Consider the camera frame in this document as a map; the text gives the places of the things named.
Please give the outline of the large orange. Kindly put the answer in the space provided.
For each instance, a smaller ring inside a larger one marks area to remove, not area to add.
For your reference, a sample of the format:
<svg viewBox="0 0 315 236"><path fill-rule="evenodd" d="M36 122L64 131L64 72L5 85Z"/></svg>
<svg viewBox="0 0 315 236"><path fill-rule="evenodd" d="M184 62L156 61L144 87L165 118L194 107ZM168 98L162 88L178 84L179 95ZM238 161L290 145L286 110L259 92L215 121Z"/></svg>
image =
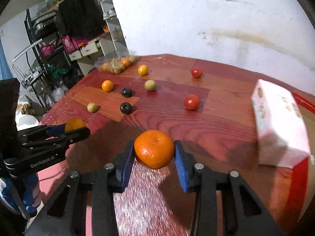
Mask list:
<svg viewBox="0 0 315 236"><path fill-rule="evenodd" d="M65 133L71 132L80 128L86 127L86 124L83 120L79 118L70 119L65 125Z"/></svg>

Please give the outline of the kiwi fruit near left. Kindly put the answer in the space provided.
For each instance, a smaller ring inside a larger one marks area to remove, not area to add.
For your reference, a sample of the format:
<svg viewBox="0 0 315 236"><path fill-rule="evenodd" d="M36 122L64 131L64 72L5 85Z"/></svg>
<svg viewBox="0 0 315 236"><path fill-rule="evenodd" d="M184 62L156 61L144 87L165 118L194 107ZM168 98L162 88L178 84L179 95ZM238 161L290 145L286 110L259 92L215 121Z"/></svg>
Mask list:
<svg viewBox="0 0 315 236"><path fill-rule="evenodd" d="M91 113L94 113L98 110L98 106L94 103L89 103L87 106L86 106L88 112L91 112Z"/></svg>

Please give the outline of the kiwi fruit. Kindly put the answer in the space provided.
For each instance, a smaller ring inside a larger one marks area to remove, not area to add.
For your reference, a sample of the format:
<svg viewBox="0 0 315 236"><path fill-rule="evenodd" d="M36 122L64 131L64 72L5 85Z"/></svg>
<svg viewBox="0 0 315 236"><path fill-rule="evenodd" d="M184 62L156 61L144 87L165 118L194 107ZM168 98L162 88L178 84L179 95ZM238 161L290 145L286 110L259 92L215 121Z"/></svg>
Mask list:
<svg viewBox="0 0 315 236"><path fill-rule="evenodd" d="M91 113L94 113L98 110L98 106L94 103L89 103L87 106L86 106L88 112L91 112Z"/></svg>
<svg viewBox="0 0 315 236"><path fill-rule="evenodd" d="M147 80L144 84L145 90L153 92L157 88L157 84L154 80Z"/></svg>

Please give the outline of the red cardboard box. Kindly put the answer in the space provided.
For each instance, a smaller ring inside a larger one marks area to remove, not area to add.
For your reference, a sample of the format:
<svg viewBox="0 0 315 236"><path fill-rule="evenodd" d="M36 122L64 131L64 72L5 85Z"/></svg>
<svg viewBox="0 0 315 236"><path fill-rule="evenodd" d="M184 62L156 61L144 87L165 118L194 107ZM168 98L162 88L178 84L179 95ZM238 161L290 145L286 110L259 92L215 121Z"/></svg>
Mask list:
<svg viewBox="0 0 315 236"><path fill-rule="evenodd" d="M294 91L294 125L277 163L268 208L284 235L305 235L314 226L314 96Z"/></svg>

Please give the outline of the black metal rack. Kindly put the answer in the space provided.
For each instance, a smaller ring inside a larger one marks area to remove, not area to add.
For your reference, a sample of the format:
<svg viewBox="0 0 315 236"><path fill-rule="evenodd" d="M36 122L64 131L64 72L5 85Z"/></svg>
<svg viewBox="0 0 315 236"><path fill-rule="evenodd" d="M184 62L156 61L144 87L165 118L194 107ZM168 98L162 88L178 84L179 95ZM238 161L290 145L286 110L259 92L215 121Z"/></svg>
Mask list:
<svg viewBox="0 0 315 236"><path fill-rule="evenodd" d="M29 72L25 74L22 86L34 92L39 104L46 110L56 103L53 93L58 88L67 91L81 78L77 63L70 60L61 42L56 15L57 12L52 11L32 18L30 10L26 10L24 26L30 45L13 60L16 62L22 56L26 57ZM29 63L29 51L35 56L32 64Z"/></svg>

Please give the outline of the dark plum near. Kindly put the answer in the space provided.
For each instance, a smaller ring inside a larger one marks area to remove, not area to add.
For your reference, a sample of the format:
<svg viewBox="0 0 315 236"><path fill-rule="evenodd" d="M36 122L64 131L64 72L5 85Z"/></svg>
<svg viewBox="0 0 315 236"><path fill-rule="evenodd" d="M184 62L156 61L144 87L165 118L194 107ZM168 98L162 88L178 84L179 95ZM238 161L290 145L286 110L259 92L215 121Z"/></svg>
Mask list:
<svg viewBox="0 0 315 236"><path fill-rule="evenodd" d="M120 105L120 111L123 114L131 114L132 113L132 105L129 102L123 102Z"/></svg>

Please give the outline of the dark plum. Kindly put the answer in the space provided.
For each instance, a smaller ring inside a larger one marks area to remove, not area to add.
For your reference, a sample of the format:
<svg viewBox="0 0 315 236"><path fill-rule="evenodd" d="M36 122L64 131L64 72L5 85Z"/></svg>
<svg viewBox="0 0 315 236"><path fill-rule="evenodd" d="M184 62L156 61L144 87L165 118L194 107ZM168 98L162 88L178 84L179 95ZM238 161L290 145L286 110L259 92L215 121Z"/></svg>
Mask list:
<svg viewBox="0 0 315 236"><path fill-rule="evenodd" d="M122 89L121 95L124 96L125 98L130 98L133 95L133 90L129 87L125 87Z"/></svg>
<svg viewBox="0 0 315 236"><path fill-rule="evenodd" d="M123 114L131 114L132 113L132 105L129 102L123 102L120 105L120 111Z"/></svg>

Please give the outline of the dark plum far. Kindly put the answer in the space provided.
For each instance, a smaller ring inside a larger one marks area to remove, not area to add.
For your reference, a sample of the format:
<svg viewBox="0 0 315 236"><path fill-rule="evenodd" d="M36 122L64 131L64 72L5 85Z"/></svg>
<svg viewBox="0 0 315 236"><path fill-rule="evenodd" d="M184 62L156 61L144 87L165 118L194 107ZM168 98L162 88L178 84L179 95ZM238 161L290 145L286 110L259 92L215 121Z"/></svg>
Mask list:
<svg viewBox="0 0 315 236"><path fill-rule="evenodd" d="M129 87L125 87L122 89L121 95L124 96L125 98L130 98L133 95L133 90Z"/></svg>

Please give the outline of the white drawer cabinet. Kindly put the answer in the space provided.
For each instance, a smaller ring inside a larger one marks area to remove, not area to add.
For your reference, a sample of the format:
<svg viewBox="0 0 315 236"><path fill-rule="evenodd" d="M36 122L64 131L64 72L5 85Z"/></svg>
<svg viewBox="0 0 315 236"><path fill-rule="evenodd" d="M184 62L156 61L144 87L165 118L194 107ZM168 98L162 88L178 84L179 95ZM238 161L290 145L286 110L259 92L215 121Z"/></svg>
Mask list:
<svg viewBox="0 0 315 236"><path fill-rule="evenodd" d="M95 68L94 63L100 56L113 52L115 52L115 45L108 33L89 41L86 45L68 55L71 61L78 63L81 72L86 76Z"/></svg>

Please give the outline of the pink tissue pack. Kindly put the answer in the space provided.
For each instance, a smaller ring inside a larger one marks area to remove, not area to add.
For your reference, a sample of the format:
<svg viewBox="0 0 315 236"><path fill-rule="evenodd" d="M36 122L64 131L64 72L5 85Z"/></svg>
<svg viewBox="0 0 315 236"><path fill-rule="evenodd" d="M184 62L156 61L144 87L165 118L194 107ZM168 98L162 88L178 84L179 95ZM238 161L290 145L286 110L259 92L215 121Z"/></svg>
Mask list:
<svg viewBox="0 0 315 236"><path fill-rule="evenodd" d="M287 89L259 79L251 96L258 140L258 162L293 169L311 154L307 128Z"/></svg>

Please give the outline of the clear plastic fruit tray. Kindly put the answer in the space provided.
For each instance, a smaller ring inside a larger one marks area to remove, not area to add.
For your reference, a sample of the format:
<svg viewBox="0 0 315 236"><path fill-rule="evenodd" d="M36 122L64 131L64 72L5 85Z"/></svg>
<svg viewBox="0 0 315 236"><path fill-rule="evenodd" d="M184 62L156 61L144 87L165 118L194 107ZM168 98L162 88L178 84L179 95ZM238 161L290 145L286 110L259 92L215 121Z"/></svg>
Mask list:
<svg viewBox="0 0 315 236"><path fill-rule="evenodd" d="M120 74L125 69L136 64L140 60L139 56L130 55L119 58L107 58L105 56L99 57L94 63L94 66L99 71L109 72L112 74Z"/></svg>

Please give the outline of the pink gift bag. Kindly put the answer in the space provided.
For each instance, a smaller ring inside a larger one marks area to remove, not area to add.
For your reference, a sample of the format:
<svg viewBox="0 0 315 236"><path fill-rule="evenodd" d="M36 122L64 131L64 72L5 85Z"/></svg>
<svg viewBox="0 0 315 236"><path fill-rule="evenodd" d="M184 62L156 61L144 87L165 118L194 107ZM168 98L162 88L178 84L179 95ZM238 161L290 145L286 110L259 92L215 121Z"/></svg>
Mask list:
<svg viewBox="0 0 315 236"><path fill-rule="evenodd" d="M72 53L79 49L75 38L64 36L61 40L67 53Z"/></svg>

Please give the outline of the kiwi fruit far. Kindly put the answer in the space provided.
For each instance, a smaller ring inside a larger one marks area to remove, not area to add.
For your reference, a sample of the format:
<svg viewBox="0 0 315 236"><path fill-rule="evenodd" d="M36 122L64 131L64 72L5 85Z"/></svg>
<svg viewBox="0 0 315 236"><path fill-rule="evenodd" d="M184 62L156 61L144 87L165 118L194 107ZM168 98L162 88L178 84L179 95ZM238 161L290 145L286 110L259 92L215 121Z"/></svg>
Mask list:
<svg viewBox="0 0 315 236"><path fill-rule="evenodd" d="M157 84L154 80L147 80L144 84L145 90L153 92L157 88Z"/></svg>

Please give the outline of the small orange mandarin far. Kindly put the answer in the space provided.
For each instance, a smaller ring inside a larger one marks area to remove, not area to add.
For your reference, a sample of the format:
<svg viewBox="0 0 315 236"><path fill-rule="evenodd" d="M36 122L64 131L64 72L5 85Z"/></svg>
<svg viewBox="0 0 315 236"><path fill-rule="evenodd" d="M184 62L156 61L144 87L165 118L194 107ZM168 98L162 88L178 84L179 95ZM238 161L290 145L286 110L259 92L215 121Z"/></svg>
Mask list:
<svg viewBox="0 0 315 236"><path fill-rule="evenodd" d="M140 65L138 67L138 74L141 75L141 76L145 76L147 75L149 72L149 68L147 65Z"/></svg>

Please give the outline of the black hanging clothes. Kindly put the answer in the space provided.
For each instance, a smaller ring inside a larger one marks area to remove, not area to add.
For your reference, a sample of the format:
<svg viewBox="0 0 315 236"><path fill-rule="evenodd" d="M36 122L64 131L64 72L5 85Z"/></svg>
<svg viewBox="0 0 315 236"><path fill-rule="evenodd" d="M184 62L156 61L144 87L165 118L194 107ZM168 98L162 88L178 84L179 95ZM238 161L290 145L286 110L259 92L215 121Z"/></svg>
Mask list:
<svg viewBox="0 0 315 236"><path fill-rule="evenodd" d="M56 28L61 36L91 40L104 32L103 25L95 0L64 0L59 4Z"/></svg>

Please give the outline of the white shelf unit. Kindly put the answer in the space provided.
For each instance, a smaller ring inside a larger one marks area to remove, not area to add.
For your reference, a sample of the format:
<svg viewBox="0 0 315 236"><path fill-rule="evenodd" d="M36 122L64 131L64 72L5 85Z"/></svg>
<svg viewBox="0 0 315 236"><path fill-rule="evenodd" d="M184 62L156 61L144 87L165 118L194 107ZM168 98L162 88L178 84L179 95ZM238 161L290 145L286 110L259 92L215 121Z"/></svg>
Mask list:
<svg viewBox="0 0 315 236"><path fill-rule="evenodd" d="M114 8L113 0L101 0L100 6L103 11L103 18L109 30L110 40L113 43L113 48L116 54L118 56L128 55L128 48Z"/></svg>

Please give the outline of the red tomato near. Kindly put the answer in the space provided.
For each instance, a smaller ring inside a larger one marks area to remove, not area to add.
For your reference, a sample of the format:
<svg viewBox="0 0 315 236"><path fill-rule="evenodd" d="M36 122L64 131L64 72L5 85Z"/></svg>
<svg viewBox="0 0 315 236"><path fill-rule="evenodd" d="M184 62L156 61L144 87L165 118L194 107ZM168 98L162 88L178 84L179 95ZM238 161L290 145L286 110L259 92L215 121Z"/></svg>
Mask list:
<svg viewBox="0 0 315 236"><path fill-rule="evenodd" d="M190 94L184 100L184 106L188 110L196 110L199 107L200 98L197 95Z"/></svg>

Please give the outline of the red tomato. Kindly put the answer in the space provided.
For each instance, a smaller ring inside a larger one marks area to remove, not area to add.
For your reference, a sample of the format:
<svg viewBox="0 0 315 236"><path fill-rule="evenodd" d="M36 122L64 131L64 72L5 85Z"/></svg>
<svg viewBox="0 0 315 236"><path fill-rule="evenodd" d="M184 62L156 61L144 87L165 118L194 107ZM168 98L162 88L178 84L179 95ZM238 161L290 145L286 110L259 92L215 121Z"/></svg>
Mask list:
<svg viewBox="0 0 315 236"><path fill-rule="evenodd" d="M190 94L184 100L184 106L188 110L196 110L199 107L200 98L197 95Z"/></svg>
<svg viewBox="0 0 315 236"><path fill-rule="evenodd" d="M202 75L203 75L203 71L202 71L200 68L194 67L194 68L191 70L191 75L192 75L194 78L201 78Z"/></svg>

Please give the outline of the red tomato far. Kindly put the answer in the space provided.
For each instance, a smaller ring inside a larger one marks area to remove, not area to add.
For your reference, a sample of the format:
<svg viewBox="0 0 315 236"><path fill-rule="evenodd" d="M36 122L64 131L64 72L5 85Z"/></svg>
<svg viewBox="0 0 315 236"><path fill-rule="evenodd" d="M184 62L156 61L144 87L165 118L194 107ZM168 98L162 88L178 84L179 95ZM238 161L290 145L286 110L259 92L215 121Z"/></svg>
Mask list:
<svg viewBox="0 0 315 236"><path fill-rule="evenodd" d="M192 75L194 78L201 78L202 75L203 75L203 71L202 71L200 68L194 67L194 68L191 70L191 75Z"/></svg>

